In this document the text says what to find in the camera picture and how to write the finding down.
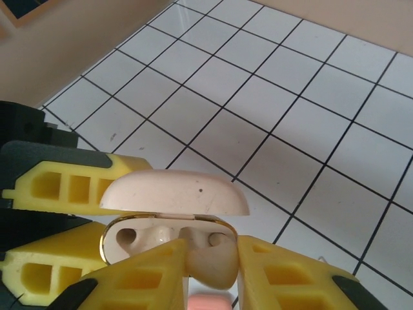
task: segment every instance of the pink object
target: pink object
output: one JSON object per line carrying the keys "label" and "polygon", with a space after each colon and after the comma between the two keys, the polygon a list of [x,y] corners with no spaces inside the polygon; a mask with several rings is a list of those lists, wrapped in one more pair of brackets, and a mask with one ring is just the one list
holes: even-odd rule
{"label": "pink object", "polygon": [[192,295],[188,298],[188,310],[232,310],[232,305],[224,296]]}

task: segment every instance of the beige wall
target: beige wall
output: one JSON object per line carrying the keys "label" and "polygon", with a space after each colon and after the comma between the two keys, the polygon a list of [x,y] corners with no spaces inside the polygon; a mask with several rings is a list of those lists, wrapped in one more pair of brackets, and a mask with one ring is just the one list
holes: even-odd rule
{"label": "beige wall", "polygon": [[40,106],[168,3],[60,0],[19,27],[0,10],[0,99]]}
{"label": "beige wall", "polygon": [[413,0],[256,0],[413,56]]}

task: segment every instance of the white tile floor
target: white tile floor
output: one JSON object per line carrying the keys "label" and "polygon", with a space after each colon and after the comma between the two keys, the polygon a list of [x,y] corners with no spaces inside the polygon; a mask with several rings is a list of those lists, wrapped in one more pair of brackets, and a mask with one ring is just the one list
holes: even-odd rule
{"label": "white tile floor", "polygon": [[179,0],[45,111],[79,147],[234,180],[241,234],[412,308],[412,58],[247,0]]}

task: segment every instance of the white case lid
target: white case lid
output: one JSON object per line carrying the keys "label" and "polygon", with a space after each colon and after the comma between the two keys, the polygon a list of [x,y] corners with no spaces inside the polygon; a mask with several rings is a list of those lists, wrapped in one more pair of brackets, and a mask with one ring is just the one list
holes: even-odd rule
{"label": "white case lid", "polygon": [[100,207],[166,214],[249,215],[241,189],[219,176],[180,170],[142,170],[114,181]]}

